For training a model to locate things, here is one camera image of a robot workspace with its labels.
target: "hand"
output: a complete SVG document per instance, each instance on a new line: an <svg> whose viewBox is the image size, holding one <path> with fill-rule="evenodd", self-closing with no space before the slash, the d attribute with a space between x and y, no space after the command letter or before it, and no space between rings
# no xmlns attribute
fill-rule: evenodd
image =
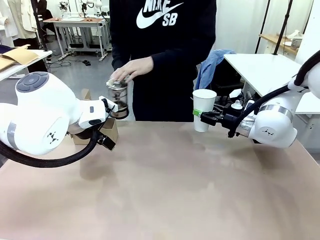
<svg viewBox="0 0 320 240"><path fill-rule="evenodd" d="M110 77L114 81L122 81L129 75L126 83L130 82L137 76L150 73L154 69L152 57L145 57L128 62L123 67L118 68Z"/></svg>

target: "white coat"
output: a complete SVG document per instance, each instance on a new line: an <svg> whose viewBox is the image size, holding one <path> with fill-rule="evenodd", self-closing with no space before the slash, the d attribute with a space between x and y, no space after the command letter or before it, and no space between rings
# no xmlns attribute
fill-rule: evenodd
<svg viewBox="0 0 320 240"><path fill-rule="evenodd" d="M23 28L29 32L36 32L37 23L30 0L21 0L21 12ZM18 29L7 0L0 0L0 25L4 26L7 38L18 35Z"/></svg>

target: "jar lid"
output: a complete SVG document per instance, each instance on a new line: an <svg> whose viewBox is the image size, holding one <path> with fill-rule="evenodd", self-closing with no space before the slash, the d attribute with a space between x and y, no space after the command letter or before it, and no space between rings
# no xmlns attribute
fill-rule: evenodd
<svg viewBox="0 0 320 240"><path fill-rule="evenodd" d="M106 86L109 89L115 90L115 91L122 91L128 87L128 84L123 80L123 81L114 81L110 79L109 81L106 82Z"/></svg>

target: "green tape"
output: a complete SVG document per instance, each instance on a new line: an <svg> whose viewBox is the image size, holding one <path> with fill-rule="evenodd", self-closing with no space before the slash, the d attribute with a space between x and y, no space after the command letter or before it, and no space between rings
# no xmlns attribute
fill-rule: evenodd
<svg viewBox="0 0 320 240"><path fill-rule="evenodd" d="M202 111L197 110L197 109L193 109L193 115L200 117L201 114L202 114Z"/></svg>

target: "cardboard box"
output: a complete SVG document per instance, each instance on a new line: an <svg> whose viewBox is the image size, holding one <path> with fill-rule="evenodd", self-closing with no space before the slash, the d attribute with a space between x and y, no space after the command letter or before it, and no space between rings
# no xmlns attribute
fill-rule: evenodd
<svg viewBox="0 0 320 240"><path fill-rule="evenodd" d="M28 50L28 46L30 45L20 46L4 54L0 54L0 71L16 63L27 65L36 60L39 56L33 51Z"/></svg>
<svg viewBox="0 0 320 240"><path fill-rule="evenodd" d="M81 91L81 95L82 99L91 100L91 94L88 89L83 89ZM104 135L107 135L112 141L116 143L119 137L116 119L108 118L103 127L101 128L100 132L102 132ZM75 145L88 145L90 141L90 139L80 139L79 137L73 134L71 135L71 137Z"/></svg>

